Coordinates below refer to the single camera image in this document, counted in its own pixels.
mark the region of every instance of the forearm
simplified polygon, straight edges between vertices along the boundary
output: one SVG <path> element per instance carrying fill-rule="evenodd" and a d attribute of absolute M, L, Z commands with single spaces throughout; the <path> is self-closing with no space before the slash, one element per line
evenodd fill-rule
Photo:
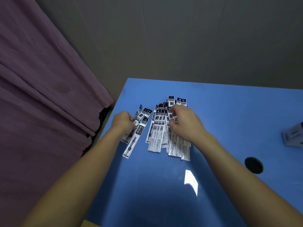
<path fill-rule="evenodd" d="M 122 135 L 119 129 L 109 129 L 47 191 L 22 226 L 80 226 L 107 174 Z"/>
<path fill-rule="evenodd" d="M 212 135 L 195 146 L 248 226 L 303 226 L 302 215 L 230 155 Z"/>

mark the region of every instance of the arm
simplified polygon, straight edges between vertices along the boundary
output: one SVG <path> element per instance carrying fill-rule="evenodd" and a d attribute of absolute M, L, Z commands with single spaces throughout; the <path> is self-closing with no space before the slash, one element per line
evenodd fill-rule
<path fill-rule="evenodd" d="M 240 164 L 208 133 L 193 110 L 171 107 L 178 123 L 172 132 L 190 141 L 203 154 L 221 187 L 248 226 L 303 226 L 303 216 L 256 175 Z"/>
<path fill-rule="evenodd" d="M 134 129 L 132 119 L 125 111 L 116 114 L 108 132 L 56 181 L 22 227 L 80 226 L 107 174 L 120 139 Z"/>

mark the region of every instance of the hand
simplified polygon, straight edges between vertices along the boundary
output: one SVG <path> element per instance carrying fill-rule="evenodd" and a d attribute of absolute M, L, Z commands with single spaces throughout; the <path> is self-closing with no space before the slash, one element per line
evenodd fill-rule
<path fill-rule="evenodd" d="M 178 121 L 178 123 L 175 123 L 172 119 L 169 121 L 172 132 L 185 141 L 195 145 L 195 143 L 203 138 L 214 138 L 205 130 L 201 119 L 192 109 L 187 108 L 184 105 L 175 104 L 169 111 L 172 112 L 173 116 L 177 116 Z"/>
<path fill-rule="evenodd" d="M 121 111 L 120 113 L 114 115 L 111 128 L 120 130 L 123 135 L 130 133 L 133 129 L 137 127 L 133 124 L 133 116 L 127 111 Z"/>

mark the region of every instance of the round hole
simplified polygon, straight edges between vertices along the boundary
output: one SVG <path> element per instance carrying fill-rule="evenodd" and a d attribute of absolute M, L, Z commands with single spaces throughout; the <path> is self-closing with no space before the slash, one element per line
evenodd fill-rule
<path fill-rule="evenodd" d="M 257 158 L 248 157 L 244 163 L 246 168 L 254 174 L 261 174 L 263 172 L 263 164 Z"/>

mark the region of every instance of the pink curtain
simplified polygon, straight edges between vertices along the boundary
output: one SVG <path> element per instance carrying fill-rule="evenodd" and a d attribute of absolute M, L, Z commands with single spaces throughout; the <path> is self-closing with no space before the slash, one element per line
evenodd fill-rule
<path fill-rule="evenodd" d="M 113 102 L 34 0 L 0 0 L 0 220 L 19 226 Z"/>

